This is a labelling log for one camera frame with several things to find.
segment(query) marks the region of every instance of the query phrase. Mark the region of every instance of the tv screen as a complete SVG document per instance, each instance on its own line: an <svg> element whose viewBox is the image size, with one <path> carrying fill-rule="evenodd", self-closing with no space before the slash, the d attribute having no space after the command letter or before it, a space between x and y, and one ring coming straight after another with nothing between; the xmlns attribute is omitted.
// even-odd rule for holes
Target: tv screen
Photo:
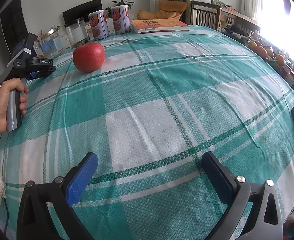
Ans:
<svg viewBox="0 0 294 240"><path fill-rule="evenodd" d="M20 0L13 0L0 15L4 38L10 53L27 36Z"/></svg>
<svg viewBox="0 0 294 240"><path fill-rule="evenodd" d="M83 3L74 8L71 8L63 12L63 17L65 24L67 26L72 25L74 20L83 17L85 22L89 22L88 14L102 10L102 1L101 0L92 0L87 3Z"/></svg>

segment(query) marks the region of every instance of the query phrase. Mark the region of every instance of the book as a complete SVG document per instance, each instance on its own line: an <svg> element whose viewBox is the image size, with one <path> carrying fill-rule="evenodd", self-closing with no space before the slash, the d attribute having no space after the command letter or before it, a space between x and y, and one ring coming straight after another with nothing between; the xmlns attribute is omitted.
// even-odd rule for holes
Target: book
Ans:
<svg viewBox="0 0 294 240"><path fill-rule="evenodd" d="M165 31L189 31L190 27L175 19L131 20L136 33L154 33Z"/></svg>

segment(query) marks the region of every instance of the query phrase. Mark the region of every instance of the hand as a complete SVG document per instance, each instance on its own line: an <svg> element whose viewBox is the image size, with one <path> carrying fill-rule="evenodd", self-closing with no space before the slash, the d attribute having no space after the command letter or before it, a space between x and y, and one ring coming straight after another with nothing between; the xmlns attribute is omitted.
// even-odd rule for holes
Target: hand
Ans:
<svg viewBox="0 0 294 240"><path fill-rule="evenodd" d="M0 87L0 134L6 132L6 111L9 100L9 92L14 89L17 89L20 92L24 91L24 93L20 96L20 111L23 116L26 114L28 99L26 94L28 93L28 88L24 87L19 78L13 78L5 81Z"/></svg>

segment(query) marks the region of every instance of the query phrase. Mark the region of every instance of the apple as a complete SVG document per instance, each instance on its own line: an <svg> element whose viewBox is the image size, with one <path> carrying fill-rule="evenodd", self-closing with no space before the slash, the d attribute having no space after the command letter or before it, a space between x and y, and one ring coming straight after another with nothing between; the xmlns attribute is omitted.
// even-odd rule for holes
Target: apple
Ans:
<svg viewBox="0 0 294 240"><path fill-rule="evenodd" d="M87 43L74 50L72 60L79 71L89 73L103 65L105 50L98 42Z"/></svg>

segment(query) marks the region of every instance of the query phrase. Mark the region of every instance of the plaid tablecloth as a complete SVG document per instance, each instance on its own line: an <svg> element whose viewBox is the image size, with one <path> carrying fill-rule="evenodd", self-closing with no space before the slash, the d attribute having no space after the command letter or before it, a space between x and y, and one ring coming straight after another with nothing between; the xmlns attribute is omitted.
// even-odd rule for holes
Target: plaid tablecloth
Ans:
<svg viewBox="0 0 294 240"><path fill-rule="evenodd" d="M100 43L101 69L79 72L70 49L52 75L31 81L22 126L1 137L9 234L25 183L64 176L87 152L98 155L98 170L73 208L97 240L204 239L226 209L201 168L209 150L249 182L272 179L286 219L294 207L294 92L267 63L200 26Z"/></svg>

